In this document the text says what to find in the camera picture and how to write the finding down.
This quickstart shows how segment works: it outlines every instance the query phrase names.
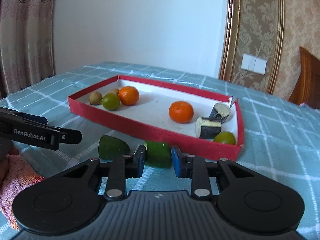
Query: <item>white wall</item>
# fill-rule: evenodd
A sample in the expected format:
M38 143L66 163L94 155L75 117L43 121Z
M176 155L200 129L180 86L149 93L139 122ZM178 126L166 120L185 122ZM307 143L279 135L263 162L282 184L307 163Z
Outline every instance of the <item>white wall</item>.
M217 77L227 0L55 0L56 73L121 61Z

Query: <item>red tray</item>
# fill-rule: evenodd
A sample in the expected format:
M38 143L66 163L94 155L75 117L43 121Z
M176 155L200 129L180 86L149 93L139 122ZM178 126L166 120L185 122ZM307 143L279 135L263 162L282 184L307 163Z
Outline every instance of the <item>red tray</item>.
M91 106L89 94L99 91L102 95L113 88L134 86L140 99L134 106L121 104L116 111L103 106ZM173 122L168 114L172 102L183 100L192 104L195 116L188 124ZM231 115L222 130L235 134L237 145L227 145L199 139L195 135L195 121L199 116L209 116L217 102L228 102L230 97L214 92L151 79L117 75L87 87L68 97L72 113L122 133L149 141L166 142L179 146L182 152L206 159L228 158L235 161L244 143L244 126L238 102L231 108Z

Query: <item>green vegetable piece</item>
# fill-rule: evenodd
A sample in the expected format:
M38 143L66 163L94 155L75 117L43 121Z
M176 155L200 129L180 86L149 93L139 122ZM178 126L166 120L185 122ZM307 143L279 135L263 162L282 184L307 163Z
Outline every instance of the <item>green vegetable piece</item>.
M172 166L171 149L167 143L146 141L146 165L156 168L170 168Z
M111 161L121 155L129 154L130 147L122 140L103 135L99 141L99 158L105 161Z

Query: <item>green lime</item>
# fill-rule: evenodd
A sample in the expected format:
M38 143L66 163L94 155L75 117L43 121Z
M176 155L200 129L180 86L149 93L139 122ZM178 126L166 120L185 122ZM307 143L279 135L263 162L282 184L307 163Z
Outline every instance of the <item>green lime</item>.
M102 105L105 109L110 111L118 109L120 106L120 99L115 94L108 93L102 99Z
M213 139L213 141L236 145L236 138L231 132L221 132Z

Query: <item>light switch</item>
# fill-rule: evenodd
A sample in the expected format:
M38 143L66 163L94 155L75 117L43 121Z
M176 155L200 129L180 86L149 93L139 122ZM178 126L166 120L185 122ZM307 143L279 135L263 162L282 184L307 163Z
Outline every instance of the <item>light switch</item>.
M256 57L248 54L243 54L241 69L253 71Z
M265 59L257 58L254 64L254 72L264 75L266 73L267 61Z

